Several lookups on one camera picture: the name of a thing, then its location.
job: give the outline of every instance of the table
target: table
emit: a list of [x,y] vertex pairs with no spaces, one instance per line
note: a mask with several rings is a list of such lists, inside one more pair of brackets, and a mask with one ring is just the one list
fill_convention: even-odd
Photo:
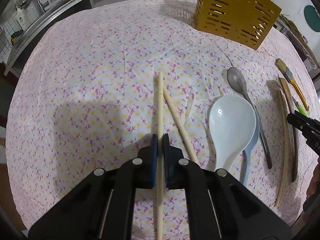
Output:
[[[319,118],[312,81],[292,44],[274,28],[257,51],[192,27],[196,0],[134,0],[76,13],[51,27],[22,72],[9,110],[7,160],[17,210],[27,228],[93,169],[119,168],[150,143],[156,132],[154,76],[165,73],[201,167],[214,170],[208,114],[221,95],[234,94],[226,71],[234,66],[247,81],[262,118],[272,157],[269,170],[260,141],[252,152],[247,188],[291,225],[302,211],[317,163],[299,133],[296,182],[287,174],[283,201],[273,205],[283,163],[283,124],[277,96],[280,57],[293,72]],[[298,95],[290,86],[292,95]],[[164,106],[165,132],[183,150]],[[239,177],[241,156],[230,173]],[[181,190],[164,191],[164,234],[188,237]],[[156,190],[137,190],[134,239],[154,239]]]

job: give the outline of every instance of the chopsticks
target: chopsticks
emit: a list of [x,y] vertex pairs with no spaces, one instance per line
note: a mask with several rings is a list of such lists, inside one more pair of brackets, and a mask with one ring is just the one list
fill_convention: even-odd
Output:
[[196,155],[196,152],[193,148],[193,145],[191,144],[190,138],[189,138],[182,122],[180,121],[180,117],[178,116],[178,110],[177,110],[176,106],[174,105],[174,103],[172,102],[172,99],[171,99],[166,87],[164,87],[164,89],[163,89],[163,95],[164,95],[165,100],[167,101],[168,108],[171,112],[173,120],[176,123],[176,125],[180,131],[181,137],[186,145],[187,152],[189,154],[190,159],[193,162],[199,164],[199,160]]
[[282,96],[280,90],[278,90],[279,99],[280,99],[280,107],[281,107],[281,114],[282,114],[282,121],[283,121],[283,133],[284,133],[284,157],[283,157],[283,169],[280,181],[280,188],[278,197],[276,199],[275,207],[277,207],[281,201],[283,191],[284,191],[284,184],[287,178],[288,173],[288,161],[289,161],[289,131],[288,131],[288,124],[287,124],[287,113],[285,109],[285,101]]
[[162,151],[163,137],[163,72],[158,75],[158,158],[157,158],[157,240],[163,236],[163,177],[164,157]]

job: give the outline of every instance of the slotted basket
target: slotted basket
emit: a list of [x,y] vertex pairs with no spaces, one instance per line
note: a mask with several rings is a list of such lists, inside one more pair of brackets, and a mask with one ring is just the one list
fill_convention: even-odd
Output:
[[198,0],[196,29],[257,50],[281,12],[270,0]]

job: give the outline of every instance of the metal spoon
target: metal spoon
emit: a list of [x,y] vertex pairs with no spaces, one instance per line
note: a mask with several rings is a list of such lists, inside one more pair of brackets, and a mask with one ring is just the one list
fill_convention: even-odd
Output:
[[[231,88],[234,91],[238,92],[239,94],[243,95],[244,98],[252,105],[253,109],[256,109],[248,96],[247,84],[246,84],[246,82],[244,80],[244,76],[242,75],[240,70],[238,70],[235,67],[229,68],[228,72],[227,72],[227,80],[228,80]],[[270,152],[269,152],[269,148],[268,148],[268,144],[267,144],[267,139],[264,135],[264,131],[262,128],[262,123],[261,123],[261,118],[260,118],[259,113],[258,113],[258,117],[259,117],[259,123],[260,123],[259,137],[262,142],[263,151],[266,155],[268,168],[271,169],[272,168],[271,156],[270,156]]]

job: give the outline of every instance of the tablecloth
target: tablecloth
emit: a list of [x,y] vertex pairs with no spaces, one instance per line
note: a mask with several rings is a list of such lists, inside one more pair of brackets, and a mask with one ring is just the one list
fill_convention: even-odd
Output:
[[[273,162],[261,142],[252,151],[247,188],[291,225],[302,211],[316,154],[299,133],[298,178],[274,203],[283,165],[279,98],[280,57],[319,118],[311,79],[289,40],[272,28],[257,51],[193,28],[196,0],[133,0],[78,12],[52,26],[28,59],[9,110],[6,155],[17,210],[27,228],[97,167],[119,168],[156,132],[159,71],[178,108],[202,168],[214,170],[208,114],[213,102],[235,94],[226,71],[238,68],[261,115]],[[290,86],[292,95],[299,99]],[[188,157],[167,105],[170,143]],[[239,178],[242,157],[230,173]],[[155,238],[156,189],[137,190],[132,237]],[[164,190],[164,238],[189,236],[183,190]]]

